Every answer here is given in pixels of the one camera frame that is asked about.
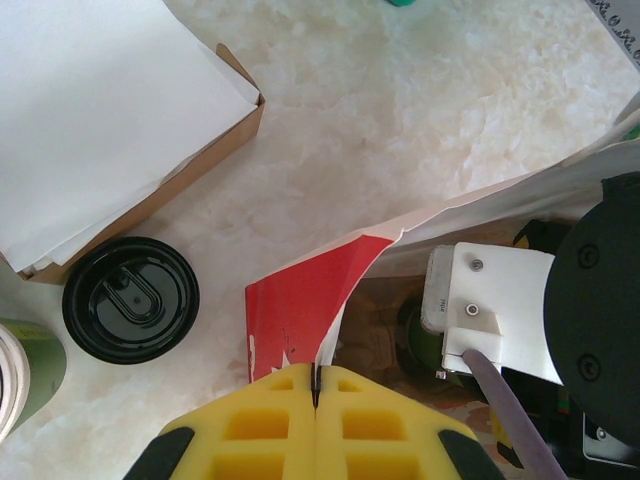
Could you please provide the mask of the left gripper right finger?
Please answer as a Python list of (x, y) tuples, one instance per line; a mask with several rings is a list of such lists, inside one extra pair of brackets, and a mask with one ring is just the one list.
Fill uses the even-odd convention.
[(465, 424), (338, 366), (316, 373), (317, 479), (499, 479)]

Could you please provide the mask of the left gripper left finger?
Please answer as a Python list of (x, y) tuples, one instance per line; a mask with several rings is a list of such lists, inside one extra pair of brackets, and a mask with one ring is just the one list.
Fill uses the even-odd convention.
[(314, 367), (298, 364), (167, 424), (129, 479), (311, 479)]

